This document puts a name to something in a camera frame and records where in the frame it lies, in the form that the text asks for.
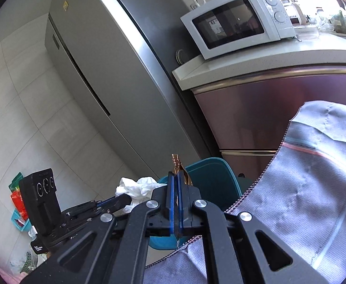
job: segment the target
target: white countertop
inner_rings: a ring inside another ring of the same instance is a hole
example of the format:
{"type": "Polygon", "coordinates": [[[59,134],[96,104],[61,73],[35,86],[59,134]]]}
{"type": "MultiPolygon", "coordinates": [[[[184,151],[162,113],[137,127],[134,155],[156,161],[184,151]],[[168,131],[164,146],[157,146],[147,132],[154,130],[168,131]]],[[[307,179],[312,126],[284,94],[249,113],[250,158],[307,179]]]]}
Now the white countertop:
{"type": "Polygon", "coordinates": [[[182,90],[268,69],[323,63],[346,64],[346,39],[320,33],[318,39],[285,39],[205,60],[193,58],[173,71],[182,90]]]}

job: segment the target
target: red package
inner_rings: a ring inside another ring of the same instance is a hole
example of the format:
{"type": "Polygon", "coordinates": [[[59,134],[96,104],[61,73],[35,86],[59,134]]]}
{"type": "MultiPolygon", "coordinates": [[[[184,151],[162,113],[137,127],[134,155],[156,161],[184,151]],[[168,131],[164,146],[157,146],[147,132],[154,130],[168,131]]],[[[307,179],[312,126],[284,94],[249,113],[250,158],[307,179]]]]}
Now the red package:
{"type": "Polygon", "coordinates": [[[19,214],[22,216],[24,220],[27,221],[28,214],[26,211],[26,207],[24,206],[22,195],[20,194],[20,190],[16,189],[13,193],[11,193],[11,199],[19,212],[19,214]]]}

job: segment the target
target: white tissue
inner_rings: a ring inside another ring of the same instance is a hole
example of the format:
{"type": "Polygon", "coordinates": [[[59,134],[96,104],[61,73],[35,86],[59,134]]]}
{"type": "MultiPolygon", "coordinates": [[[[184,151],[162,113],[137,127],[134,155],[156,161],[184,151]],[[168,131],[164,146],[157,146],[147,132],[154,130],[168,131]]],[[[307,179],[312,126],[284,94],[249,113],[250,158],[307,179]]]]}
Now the white tissue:
{"type": "Polygon", "coordinates": [[[152,197],[154,189],[166,186],[166,184],[158,184],[152,177],[142,177],[137,182],[132,179],[122,177],[119,187],[115,191],[115,196],[128,194],[132,198],[131,205],[123,208],[125,213],[131,210],[142,202],[148,201],[152,197]]]}

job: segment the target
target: white microwave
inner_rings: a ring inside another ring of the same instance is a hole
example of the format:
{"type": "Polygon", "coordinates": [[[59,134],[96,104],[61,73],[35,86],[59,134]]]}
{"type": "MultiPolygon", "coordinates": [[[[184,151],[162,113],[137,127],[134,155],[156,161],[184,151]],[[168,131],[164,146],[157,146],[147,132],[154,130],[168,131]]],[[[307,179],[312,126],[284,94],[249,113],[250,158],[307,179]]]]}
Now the white microwave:
{"type": "Polygon", "coordinates": [[[280,0],[211,0],[181,21],[205,59],[296,36],[280,0]]]}

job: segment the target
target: stainless steel refrigerator door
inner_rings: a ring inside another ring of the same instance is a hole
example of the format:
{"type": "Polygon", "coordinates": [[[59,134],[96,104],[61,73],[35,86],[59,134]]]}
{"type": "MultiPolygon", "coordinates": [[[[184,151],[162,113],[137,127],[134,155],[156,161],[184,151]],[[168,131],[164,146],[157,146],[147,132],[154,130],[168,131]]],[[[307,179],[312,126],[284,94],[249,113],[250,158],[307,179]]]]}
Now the stainless steel refrigerator door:
{"type": "Polygon", "coordinates": [[[161,65],[117,0],[52,0],[50,16],[110,119],[158,176],[188,165],[203,141],[161,65]]]}
{"type": "Polygon", "coordinates": [[[95,99],[83,78],[70,60],[58,34],[50,20],[47,21],[45,47],[58,73],[88,119],[95,125],[105,140],[137,176],[157,178],[153,171],[140,158],[127,140],[122,136],[107,113],[95,99]]]}

